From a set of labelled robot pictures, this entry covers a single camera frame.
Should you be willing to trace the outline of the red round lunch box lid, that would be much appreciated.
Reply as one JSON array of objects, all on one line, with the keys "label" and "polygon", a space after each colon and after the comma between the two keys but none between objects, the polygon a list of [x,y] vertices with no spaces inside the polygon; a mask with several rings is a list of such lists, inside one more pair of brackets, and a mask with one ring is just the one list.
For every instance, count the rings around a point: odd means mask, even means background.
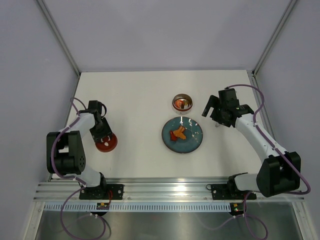
[{"label": "red round lunch box lid", "polygon": [[112,133],[110,136],[102,138],[101,142],[96,142],[95,146],[100,152],[108,153],[114,150],[117,144],[118,138],[114,133]]}]

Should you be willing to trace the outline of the red pink food piece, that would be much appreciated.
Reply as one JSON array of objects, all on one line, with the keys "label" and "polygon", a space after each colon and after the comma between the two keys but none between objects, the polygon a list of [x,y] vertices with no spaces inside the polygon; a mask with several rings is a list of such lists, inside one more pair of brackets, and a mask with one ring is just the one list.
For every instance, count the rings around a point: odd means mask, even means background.
[{"label": "red pink food piece", "polygon": [[174,105],[178,108],[178,109],[184,109],[185,106],[185,102],[183,99],[178,99],[174,102]]}]

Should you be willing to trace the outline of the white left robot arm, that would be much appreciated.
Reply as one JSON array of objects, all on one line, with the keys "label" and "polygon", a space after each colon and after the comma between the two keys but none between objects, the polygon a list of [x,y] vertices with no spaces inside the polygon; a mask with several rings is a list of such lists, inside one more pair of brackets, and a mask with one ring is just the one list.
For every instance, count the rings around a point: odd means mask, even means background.
[{"label": "white left robot arm", "polygon": [[75,119],[65,128],[46,136],[46,167],[61,179],[80,184],[80,198],[100,200],[111,196],[104,175],[86,165],[82,139],[90,133],[94,146],[102,153],[114,150],[116,135],[106,119],[107,107],[98,100],[90,100],[83,110],[76,111]]}]

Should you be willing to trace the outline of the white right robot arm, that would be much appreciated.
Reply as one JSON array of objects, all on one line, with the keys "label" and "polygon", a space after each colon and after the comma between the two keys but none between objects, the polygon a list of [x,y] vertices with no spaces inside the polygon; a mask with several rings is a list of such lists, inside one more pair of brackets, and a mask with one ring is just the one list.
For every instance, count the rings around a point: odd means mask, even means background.
[{"label": "white right robot arm", "polygon": [[259,192],[264,197],[287,194],[297,190],[301,182],[301,157],[280,146],[258,123],[257,112],[240,104],[234,86],[211,95],[202,112],[225,127],[237,129],[250,143],[261,160],[258,173],[239,173],[227,181],[227,193],[239,198],[244,192]]}]

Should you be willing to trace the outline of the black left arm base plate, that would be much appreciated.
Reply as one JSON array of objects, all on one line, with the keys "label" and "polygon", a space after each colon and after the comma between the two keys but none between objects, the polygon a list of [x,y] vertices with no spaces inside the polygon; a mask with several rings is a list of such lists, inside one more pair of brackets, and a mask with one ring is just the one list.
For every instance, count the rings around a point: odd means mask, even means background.
[{"label": "black left arm base plate", "polygon": [[123,184],[107,184],[106,187],[86,187],[80,191],[80,200],[122,200],[124,194]]}]

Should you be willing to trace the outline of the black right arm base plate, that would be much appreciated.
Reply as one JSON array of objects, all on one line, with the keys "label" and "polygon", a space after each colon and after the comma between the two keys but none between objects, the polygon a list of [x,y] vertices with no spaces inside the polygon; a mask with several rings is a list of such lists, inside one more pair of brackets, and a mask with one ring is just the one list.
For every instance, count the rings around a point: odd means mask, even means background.
[{"label": "black right arm base plate", "polygon": [[249,193],[229,187],[227,184],[207,184],[206,189],[211,192],[213,200],[239,200],[243,201]]}]

